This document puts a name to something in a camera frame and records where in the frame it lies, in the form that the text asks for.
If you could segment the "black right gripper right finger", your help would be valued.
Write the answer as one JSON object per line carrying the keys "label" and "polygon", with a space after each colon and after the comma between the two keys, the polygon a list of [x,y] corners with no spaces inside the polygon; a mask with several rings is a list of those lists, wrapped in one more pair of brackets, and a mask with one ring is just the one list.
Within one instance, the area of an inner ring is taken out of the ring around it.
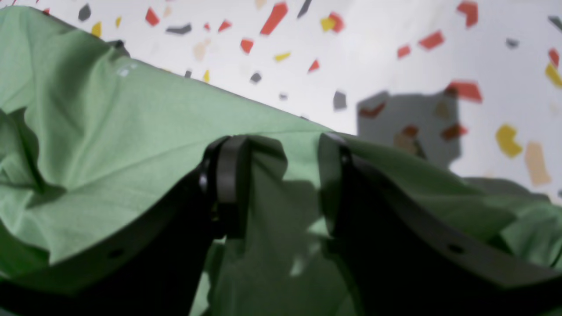
{"label": "black right gripper right finger", "polygon": [[417,204],[335,133],[318,146],[331,240],[367,316],[542,316],[561,274],[480,243]]}

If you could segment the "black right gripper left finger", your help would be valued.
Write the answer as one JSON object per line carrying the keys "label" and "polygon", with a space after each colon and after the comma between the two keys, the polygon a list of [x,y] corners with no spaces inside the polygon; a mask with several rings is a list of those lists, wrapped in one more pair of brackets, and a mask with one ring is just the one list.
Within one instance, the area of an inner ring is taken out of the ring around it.
{"label": "black right gripper left finger", "polygon": [[251,145],[225,136],[148,211],[54,266],[1,284],[18,316],[186,316],[213,240],[243,238]]}

